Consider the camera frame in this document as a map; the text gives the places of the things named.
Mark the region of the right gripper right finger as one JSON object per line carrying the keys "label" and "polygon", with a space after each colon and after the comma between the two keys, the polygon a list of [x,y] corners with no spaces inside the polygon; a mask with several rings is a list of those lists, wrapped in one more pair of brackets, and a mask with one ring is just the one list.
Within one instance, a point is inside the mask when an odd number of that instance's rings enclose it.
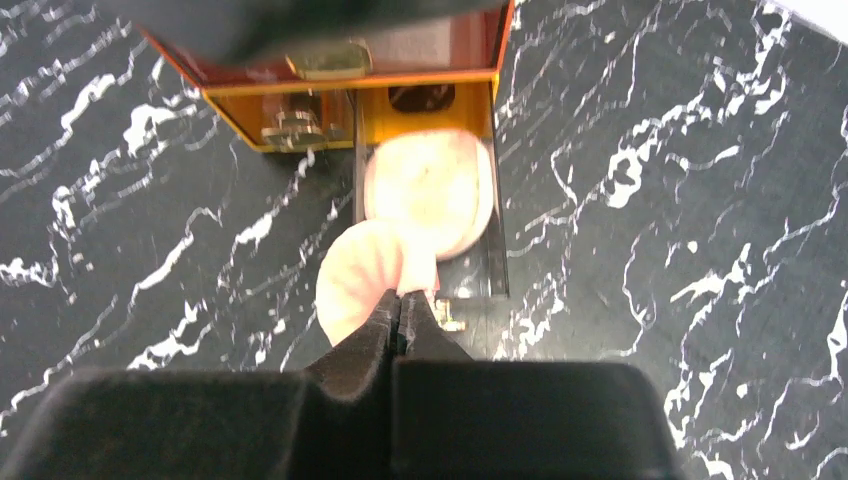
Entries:
{"label": "right gripper right finger", "polygon": [[470,359],[421,293],[400,303],[396,479],[679,479],[653,384],[620,362]]}

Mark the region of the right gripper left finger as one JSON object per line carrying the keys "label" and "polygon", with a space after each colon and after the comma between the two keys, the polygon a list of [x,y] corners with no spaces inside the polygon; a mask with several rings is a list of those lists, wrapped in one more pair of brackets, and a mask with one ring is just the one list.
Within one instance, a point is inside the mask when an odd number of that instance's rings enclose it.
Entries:
{"label": "right gripper left finger", "polygon": [[387,479],[402,303],[289,372],[77,373],[46,398],[5,479]]}

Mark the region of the clear plastic drawer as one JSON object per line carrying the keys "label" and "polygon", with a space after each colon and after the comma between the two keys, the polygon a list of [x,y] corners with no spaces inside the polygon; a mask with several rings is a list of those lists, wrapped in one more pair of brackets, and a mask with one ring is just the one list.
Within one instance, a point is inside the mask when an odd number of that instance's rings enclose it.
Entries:
{"label": "clear plastic drawer", "polygon": [[206,100],[258,152],[345,149],[354,143],[354,104],[345,90],[208,95]]}
{"label": "clear plastic drawer", "polygon": [[350,94],[354,104],[354,220],[367,220],[363,208],[366,160],[382,142],[431,129],[462,129],[490,146],[495,181],[494,211],[482,236],[466,251],[437,259],[440,288],[431,305],[446,331],[467,327],[458,316],[463,307],[486,306],[509,296],[501,212],[498,152],[494,139],[492,83],[380,87]]}

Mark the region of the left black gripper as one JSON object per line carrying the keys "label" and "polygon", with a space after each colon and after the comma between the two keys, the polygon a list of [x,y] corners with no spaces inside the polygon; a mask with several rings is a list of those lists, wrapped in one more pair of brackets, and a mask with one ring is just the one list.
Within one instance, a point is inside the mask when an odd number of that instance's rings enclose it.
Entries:
{"label": "left black gripper", "polygon": [[109,0],[99,7],[158,42],[218,65],[501,8],[480,0]]}

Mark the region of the orange drawer organizer box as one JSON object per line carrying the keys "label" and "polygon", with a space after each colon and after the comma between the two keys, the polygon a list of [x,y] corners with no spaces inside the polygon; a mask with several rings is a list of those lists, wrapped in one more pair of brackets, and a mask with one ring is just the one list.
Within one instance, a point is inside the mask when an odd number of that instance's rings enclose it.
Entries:
{"label": "orange drawer organizer box", "polygon": [[380,87],[485,82],[494,85],[494,104],[513,10],[513,3],[507,2],[482,13],[336,40],[249,68],[214,66],[160,42],[156,49],[205,100],[208,95],[306,90],[352,94]]}

